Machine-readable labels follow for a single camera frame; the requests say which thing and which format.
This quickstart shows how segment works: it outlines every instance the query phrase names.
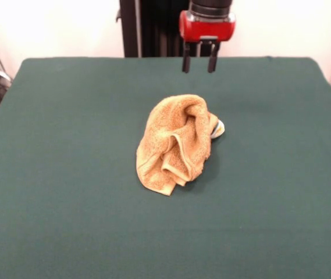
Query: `crumpled towel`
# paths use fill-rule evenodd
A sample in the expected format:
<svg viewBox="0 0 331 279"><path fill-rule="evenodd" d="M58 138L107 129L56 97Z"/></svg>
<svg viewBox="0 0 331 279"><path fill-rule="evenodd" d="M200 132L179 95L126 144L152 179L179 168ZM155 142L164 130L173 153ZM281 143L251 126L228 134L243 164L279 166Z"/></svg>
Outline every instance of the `crumpled towel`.
<svg viewBox="0 0 331 279"><path fill-rule="evenodd" d="M176 184L184 186L197 178L211 154L211 134L225 130L221 132L219 123L197 95L172 96L158 103L137 149L143 186L169 196Z"/></svg>

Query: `black metal frame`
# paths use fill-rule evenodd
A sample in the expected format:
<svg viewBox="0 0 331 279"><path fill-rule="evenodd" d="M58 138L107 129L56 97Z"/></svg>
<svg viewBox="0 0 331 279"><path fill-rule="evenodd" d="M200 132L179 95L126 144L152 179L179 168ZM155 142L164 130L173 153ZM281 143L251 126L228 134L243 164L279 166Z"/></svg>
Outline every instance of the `black metal frame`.
<svg viewBox="0 0 331 279"><path fill-rule="evenodd" d="M120 0L120 12L125 57L138 57L135 0Z"/></svg>
<svg viewBox="0 0 331 279"><path fill-rule="evenodd" d="M123 43L125 57L138 57L138 41L137 41L137 20L136 20L136 0L120 0L120 14L123 31ZM150 45L143 46L144 57L148 56L145 48ZM190 56L196 56L196 43L190 45ZM180 52L176 56L182 56L183 43L180 41ZM211 54L210 45L201 45L200 56L209 56Z"/></svg>

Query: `green table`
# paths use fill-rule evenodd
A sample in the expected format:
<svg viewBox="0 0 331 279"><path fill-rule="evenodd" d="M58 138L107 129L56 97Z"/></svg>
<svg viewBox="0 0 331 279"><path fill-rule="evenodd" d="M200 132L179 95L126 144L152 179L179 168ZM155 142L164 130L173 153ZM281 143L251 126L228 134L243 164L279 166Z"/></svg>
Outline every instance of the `green table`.
<svg viewBox="0 0 331 279"><path fill-rule="evenodd" d="M0 106L0 279L331 278L331 87L310 59L26 60ZM150 110L226 126L171 197L135 168Z"/></svg>

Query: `towel fold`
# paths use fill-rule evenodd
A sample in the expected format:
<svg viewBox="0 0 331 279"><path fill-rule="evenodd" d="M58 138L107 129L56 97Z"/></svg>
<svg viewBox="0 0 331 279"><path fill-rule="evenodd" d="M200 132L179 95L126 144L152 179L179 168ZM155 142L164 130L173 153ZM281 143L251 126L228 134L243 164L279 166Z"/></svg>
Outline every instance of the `towel fold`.
<svg viewBox="0 0 331 279"><path fill-rule="evenodd" d="M137 174L143 186L171 195L176 184L197 178L211 154L218 118L197 95L165 98L154 107L137 149Z"/></svg>

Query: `small white object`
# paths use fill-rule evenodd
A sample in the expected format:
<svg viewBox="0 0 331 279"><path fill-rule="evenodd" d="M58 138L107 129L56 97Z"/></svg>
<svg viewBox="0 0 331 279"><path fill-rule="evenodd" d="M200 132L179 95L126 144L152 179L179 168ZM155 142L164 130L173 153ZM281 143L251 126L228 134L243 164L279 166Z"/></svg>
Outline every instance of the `small white object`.
<svg viewBox="0 0 331 279"><path fill-rule="evenodd" d="M217 126L214 128L211 138L218 138L220 135L222 135L225 132L225 125L221 120L218 119Z"/></svg>

